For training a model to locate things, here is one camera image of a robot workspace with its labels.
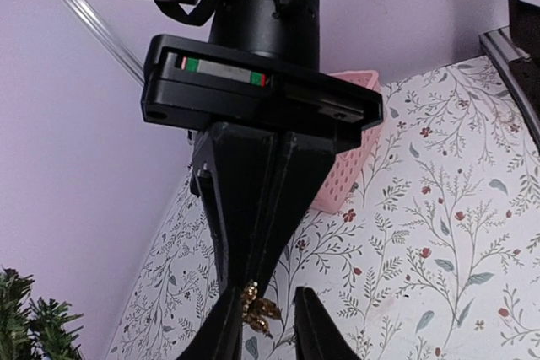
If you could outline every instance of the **lavender wall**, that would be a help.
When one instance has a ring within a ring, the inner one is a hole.
[[[143,59],[149,39],[205,39],[150,1],[89,0]],[[183,132],[142,123],[138,85],[58,0],[0,0],[0,264],[85,312],[101,358],[180,178]],[[478,53],[506,0],[322,0],[322,70],[383,82]]]
[[[0,265],[85,313],[103,358],[185,174],[185,133],[144,124],[141,89],[58,0],[0,0]]]

